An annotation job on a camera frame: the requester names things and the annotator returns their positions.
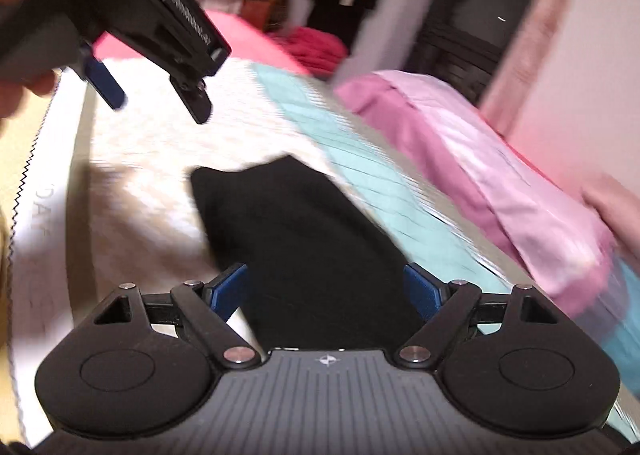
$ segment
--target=pink wall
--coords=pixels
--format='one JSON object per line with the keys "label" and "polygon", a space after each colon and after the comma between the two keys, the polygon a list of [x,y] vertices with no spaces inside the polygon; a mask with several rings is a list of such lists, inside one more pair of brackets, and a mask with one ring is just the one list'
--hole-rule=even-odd
{"label": "pink wall", "polygon": [[508,141],[569,193],[604,170],[640,196],[640,0],[572,0]]}

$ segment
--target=black cloth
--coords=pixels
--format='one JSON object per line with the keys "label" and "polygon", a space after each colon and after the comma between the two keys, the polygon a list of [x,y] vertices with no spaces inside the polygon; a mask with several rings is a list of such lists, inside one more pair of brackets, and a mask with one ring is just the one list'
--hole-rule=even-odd
{"label": "black cloth", "polygon": [[306,20],[307,27],[337,36],[350,52],[362,21],[370,10],[376,8],[378,0],[354,0],[351,6],[341,6],[340,0],[313,2],[313,9]]}
{"label": "black cloth", "polygon": [[422,326],[404,255],[323,174],[287,156],[198,168],[191,187],[219,268],[249,267],[242,311],[264,348],[392,351]]}

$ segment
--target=teal fabric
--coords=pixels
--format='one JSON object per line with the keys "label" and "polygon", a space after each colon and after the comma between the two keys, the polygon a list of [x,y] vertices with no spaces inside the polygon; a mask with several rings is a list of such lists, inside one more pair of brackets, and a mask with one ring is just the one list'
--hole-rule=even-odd
{"label": "teal fabric", "polygon": [[626,283],[628,310],[602,348],[615,361],[629,391],[640,397],[640,279],[623,260],[618,262]]}
{"label": "teal fabric", "polygon": [[335,171],[353,186],[378,222],[410,261],[443,281],[463,278],[485,292],[509,293],[498,276],[480,265],[468,245],[430,214],[400,169],[354,132],[340,115],[326,110],[320,96],[296,76],[252,64],[266,94],[300,131],[324,150]]}

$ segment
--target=bed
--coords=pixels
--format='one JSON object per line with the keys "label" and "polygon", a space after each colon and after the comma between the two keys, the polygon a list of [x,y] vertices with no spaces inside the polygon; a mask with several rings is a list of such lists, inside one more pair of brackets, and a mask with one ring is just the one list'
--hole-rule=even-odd
{"label": "bed", "polygon": [[3,440],[35,445],[48,434],[36,368],[114,285],[162,292],[216,274],[188,193],[186,172],[196,165],[240,170],[290,154],[327,174],[437,277],[502,293],[532,283],[324,83],[244,22],[210,16],[234,53],[207,80],[207,124],[194,125],[163,71],[108,38],[97,55],[129,96],[123,111],[65,72],[52,100],[28,98],[0,140],[0,204],[11,229],[0,400],[13,404],[0,411]]}

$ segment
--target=white fabric edge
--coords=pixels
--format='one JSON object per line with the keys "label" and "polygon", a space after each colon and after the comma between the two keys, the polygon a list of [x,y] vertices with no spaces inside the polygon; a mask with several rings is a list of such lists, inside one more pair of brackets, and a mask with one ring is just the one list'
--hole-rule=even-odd
{"label": "white fabric edge", "polygon": [[17,196],[10,243],[9,355],[24,440],[50,432],[34,378],[39,364],[73,328],[65,262],[66,190],[86,84],[62,74]]}

